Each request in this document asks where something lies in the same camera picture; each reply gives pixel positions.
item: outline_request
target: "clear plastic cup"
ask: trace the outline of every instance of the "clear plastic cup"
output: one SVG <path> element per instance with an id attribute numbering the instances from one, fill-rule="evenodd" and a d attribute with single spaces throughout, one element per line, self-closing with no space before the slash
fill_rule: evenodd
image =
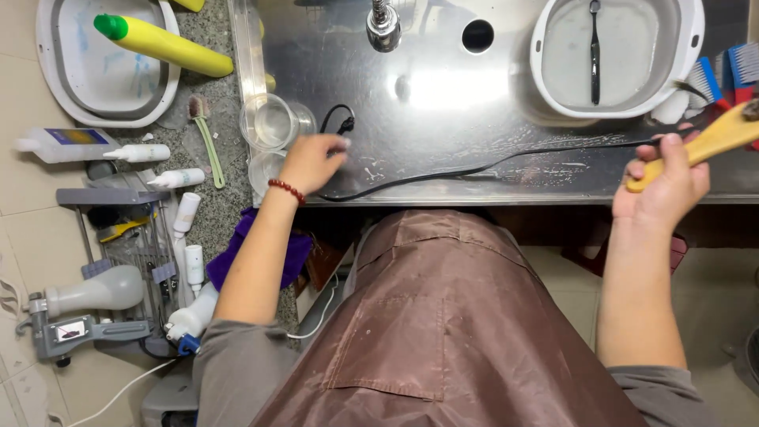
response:
<path id="1" fill-rule="evenodd" d="M 287 151 L 280 150 L 258 153 L 250 159 L 250 164 L 247 165 L 247 177 L 253 190 L 259 196 L 263 197 L 266 194 L 266 190 L 269 189 L 269 180 L 279 176 L 279 171 L 285 164 L 285 156 L 287 156 Z"/>
<path id="2" fill-rule="evenodd" d="M 262 93 L 243 105 L 240 130 L 253 148 L 272 153 L 288 149 L 300 134 L 316 133 L 317 125 L 306 106 L 288 104 L 279 96 Z"/>

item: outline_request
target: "right hand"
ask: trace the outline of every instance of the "right hand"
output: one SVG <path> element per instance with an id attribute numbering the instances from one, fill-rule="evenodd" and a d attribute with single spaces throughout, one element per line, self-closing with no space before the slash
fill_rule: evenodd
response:
<path id="1" fill-rule="evenodd" d="M 339 135 L 300 136 L 290 148 L 278 179 L 309 195 L 322 188 L 348 159 L 351 141 Z"/>
<path id="2" fill-rule="evenodd" d="M 689 127 L 691 125 L 684 124 L 680 128 Z M 628 191 L 625 183 L 631 177 L 643 178 L 646 162 L 659 156 L 656 148 L 650 145 L 635 149 L 638 159 L 627 165 L 622 184 L 614 195 L 612 214 L 615 220 L 630 219 L 635 225 L 660 229 L 670 235 L 675 231 L 685 214 L 709 192 L 709 165 L 688 165 L 685 144 L 697 136 L 698 133 L 693 132 L 683 141 L 677 134 L 665 135 L 660 144 L 664 172 L 637 194 Z"/>

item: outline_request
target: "red bead bracelet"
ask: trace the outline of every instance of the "red bead bracelet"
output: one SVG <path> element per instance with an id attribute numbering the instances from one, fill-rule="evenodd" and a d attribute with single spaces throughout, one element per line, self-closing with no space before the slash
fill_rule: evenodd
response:
<path id="1" fill-rule="evenodd" d="M 290 191 L 292 195 L 295 196 L 298 200 L 298 204 L 300 206 L 303 206 L 306 204 L 306 196 L 303 195 L 303 193 L 299 192 L 295 188 L 292 188 L 289 184 L 285 184 L 284 182 L 278 180 L 278 179 L 270 179 L 269 180 L 269 187 L 271 186 L 280 187 L 285 189 L 286 191 Z"/>

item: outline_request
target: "chrome faucet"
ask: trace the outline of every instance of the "chrome faucet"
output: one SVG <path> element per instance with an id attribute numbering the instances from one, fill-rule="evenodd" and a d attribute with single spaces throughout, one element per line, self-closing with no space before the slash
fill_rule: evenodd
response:
<path id="1" fill-rule="evenodd" d="M 401 20 L 389 0 L 372 0 L 367 16 L 367 36 L 377 52 L 390 52 L 401 42 Z"/>

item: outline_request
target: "purple cloth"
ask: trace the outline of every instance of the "purple cloth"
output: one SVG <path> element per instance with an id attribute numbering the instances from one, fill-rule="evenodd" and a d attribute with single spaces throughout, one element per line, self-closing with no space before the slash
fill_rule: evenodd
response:
<path id="1" fill-rule="evenodd" d="M 208 278 L 211 279 L 211 283 L 213 283 L 213 287 L 217 291 L 222 289 L 224 279 L 226 279 L 229 268 L 240 251 L 247 232 L 253 226 L 256 214 L 258 214 L 258 209 L 254 209 L 253 207 L 243 209 L 240 212 L 242 218 L 238 225 L 235 226 L 235 233 L 229 239 L 227 250 L 206 264 Z M 298 274 L 301 273 L 301 268 L 303 268 L 303 264 L 306 262 L 308 252 L 310 251 L 311 237 L 290 232 L 290 239 L 287 242 L 287 253 L 285 254 L 285 268 L 282 270 L 282 282 L 279 285 L 280 289 L 287 287 L 293 280 L 298 278 Z"/>

